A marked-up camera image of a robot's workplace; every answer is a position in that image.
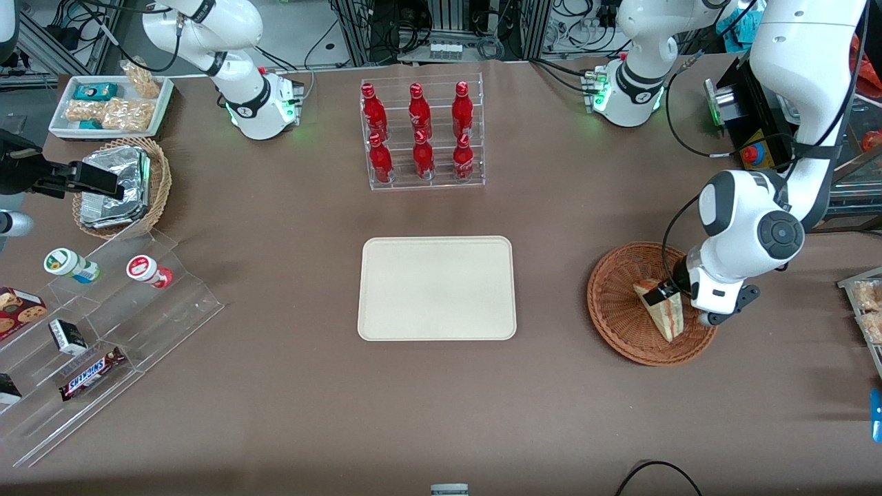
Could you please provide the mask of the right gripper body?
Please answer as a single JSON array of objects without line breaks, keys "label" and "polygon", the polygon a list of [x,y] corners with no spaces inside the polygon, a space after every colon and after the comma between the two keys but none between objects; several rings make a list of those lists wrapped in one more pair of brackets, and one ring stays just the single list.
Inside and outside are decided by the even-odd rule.
[{"label": "right gripper body", "polygon": [[1,132],[1,194],[22,194],[48,176],[47,161],[38,145],[7,131]]}]

